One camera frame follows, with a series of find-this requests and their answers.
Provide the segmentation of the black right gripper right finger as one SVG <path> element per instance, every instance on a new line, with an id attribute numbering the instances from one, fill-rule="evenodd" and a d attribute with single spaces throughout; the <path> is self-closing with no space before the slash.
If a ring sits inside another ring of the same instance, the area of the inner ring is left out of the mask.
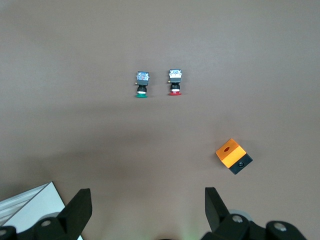
<path id="1" fill-rule="evenodd" d="M 307 240 L 292 224 L 269 221 L 261 227 L 239 213 L 230 213 L 214 187 L 205 188 L 205 215 L 211 231 L 201 240 Z"/>

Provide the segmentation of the white drawer cabinet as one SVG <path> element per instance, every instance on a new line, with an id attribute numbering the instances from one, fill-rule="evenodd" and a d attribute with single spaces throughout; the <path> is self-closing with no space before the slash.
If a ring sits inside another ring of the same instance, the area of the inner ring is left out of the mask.
<path id="1" fill-rule="evenodd" d="M 13 226 L 21 233 L 39 220 L 56 217 L 66 205 L 54 183 L 49 182 L 0 201 L 0 227 Z M 77 240 L 84 240 L 82 233 Z"/>

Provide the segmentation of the orange black button box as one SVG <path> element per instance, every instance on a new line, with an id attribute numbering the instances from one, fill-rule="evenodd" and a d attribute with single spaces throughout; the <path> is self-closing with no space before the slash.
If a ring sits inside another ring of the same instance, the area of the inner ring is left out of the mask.
<path id="1" fill-rule="evenodd" d="M 215 154 L 234 175 L 237 175 L 253 161 L 233 138 L 230 138 Z"/>

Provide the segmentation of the green push button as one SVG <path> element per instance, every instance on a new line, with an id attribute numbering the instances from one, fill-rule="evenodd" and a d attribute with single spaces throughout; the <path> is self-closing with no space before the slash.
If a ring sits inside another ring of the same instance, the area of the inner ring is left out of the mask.
<path id="1" fill-rule="evenodd" d="M 136 90 L 136 98 L 147 98 L 147 86 L 149 85 L 150 73 L 147 71 L 138 71 L 136 74 L 136 82 L 137 90 Z"/>

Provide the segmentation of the red push button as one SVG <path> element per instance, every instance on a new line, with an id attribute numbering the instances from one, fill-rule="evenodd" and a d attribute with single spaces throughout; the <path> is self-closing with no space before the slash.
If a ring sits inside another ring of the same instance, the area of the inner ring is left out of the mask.
<path id="1" fill-rule="evenodd" d="M 181 87 L 180 83 L 182 81 L 182 70 L 181 69 L 170 69 L 169 70 L 169 80 L 170 83 L 170 96 L 180 96 L 181 95 Z"/>

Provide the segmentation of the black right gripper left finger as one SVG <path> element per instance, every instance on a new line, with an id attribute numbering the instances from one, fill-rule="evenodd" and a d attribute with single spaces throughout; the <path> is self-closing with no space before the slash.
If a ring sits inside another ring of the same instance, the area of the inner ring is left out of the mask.
<path id="1" fill-rule="evenodd" d="M 41 219 L 20 233 L 11 225 L 0 227 L 0 240 L 77 240 L 91 216 L 91 190 L 83 188 L 56 217 Z"/>

